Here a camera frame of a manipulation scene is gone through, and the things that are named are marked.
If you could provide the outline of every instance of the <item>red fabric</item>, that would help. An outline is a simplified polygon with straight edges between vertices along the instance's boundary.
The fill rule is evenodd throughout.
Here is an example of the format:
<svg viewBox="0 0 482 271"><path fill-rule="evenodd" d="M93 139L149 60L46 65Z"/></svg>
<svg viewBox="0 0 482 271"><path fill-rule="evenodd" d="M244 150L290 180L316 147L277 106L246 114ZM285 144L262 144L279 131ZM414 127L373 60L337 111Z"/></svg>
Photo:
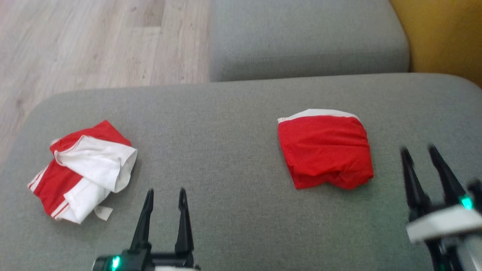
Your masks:
<svg viewBox="0 0 482 271"><path fill-rule="evenodd" d="M50 146L50 152L54 154L55 151L64 151L72 147L82 135L131 146L129 140L124 138L107 120L104 120L92 128L83 129L59 139ZM64 194L70 191L82 178L81 175L59 165L53 159L33 193L42 201L45 212L51 215L65 201Z"/></svg>
<svg viewBox="0 0 482 271"><path fill-rule="evenodd" d="M357 118L301 117L281 122L278 135L297 189L329 182L350 190L373 178L370 145Z"/></svg>

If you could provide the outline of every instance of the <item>clothing tag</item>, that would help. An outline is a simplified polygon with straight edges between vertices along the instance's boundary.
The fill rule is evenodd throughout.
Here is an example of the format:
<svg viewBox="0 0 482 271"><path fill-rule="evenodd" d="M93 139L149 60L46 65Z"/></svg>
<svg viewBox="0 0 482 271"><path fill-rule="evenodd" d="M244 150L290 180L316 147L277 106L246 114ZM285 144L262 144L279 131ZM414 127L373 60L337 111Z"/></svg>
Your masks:
<svg viewBox="0 0 482 271"><path fill-rule="evenodd" d="M94 208L94 213L98 218L107 221L107 219L110 216L110 213L112 213L112 210L113 209L109 207L96 206Z"/></svg>

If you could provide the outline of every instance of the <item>gray cushion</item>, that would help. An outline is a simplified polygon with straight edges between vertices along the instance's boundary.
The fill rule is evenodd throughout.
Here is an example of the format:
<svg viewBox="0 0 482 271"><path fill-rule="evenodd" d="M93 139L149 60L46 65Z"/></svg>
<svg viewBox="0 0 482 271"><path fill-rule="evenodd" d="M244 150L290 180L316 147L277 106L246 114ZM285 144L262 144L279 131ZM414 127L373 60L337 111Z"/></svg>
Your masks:
<svg viewBox="0 0 482 271"><path fill-rule="evenodd" d="M433 142L465 182L482 174L482 91L438 74L385 74L175 85L54 96L23 126L0 173L2 270L89 270L130 244L147 190L155 189L153 250L174 248L179 189L187 190L203 270L427 271L409 243L399 147L407 145L434 200L442 188ZM375 178L345 191L295 190L277 118L307 108L357 114ZM54 221L27 183L52 158L52 139L108 119L139 150L130 185L111 194L107 222Z"/></svg>
<svg viewBox="0 0 482 271"><path fill-rule="evenodd" d="M406 72L388 0L214 0L211 80Z"/></svg>

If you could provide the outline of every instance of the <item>gray sofa seat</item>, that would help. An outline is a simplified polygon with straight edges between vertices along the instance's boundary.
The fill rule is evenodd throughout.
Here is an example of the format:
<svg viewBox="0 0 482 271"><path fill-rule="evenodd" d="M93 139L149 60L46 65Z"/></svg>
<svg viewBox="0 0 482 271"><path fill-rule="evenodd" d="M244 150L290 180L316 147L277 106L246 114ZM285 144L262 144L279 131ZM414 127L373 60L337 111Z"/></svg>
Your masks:
<svg viewBox="0 0 482 271"><path fill-rule="evenodd" d="M98 255L128 247L151 187L153 250L172 250L185 187L203 270L431 270L427 249L405 231L399 147L409 148L426 192L441 200L426 144L462 183L480 176L481 105L481 89L467 80L409 73L54 96L31 113L0 172L0 269L89 270ZM375 171L369 184L294 189L277 118L307 108L360 117ZM52 158L52 139L103 119L139 150L131 182L103 203L114 208L107 222L54 221L27 183Z"/></svg>
<svg viewBox="0 0 482 271"><path fill-rule="evenodd" d="M212 81L406 72L388 0L214 0Z"/></svg>

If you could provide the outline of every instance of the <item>folded red cloth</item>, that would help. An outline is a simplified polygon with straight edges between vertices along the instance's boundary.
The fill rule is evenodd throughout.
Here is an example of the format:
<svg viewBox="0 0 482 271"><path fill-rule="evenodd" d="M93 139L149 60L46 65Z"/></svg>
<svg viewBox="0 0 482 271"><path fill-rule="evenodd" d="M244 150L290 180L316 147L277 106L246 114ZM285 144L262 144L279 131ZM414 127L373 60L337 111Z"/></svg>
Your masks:
<svg viewBox="0 0 482 271"><path fill-rule="evenodd" d="M278 135L295 188L329 182L354 189L373 178L366 131L353 114L308 109L278 119Z"/></svg>

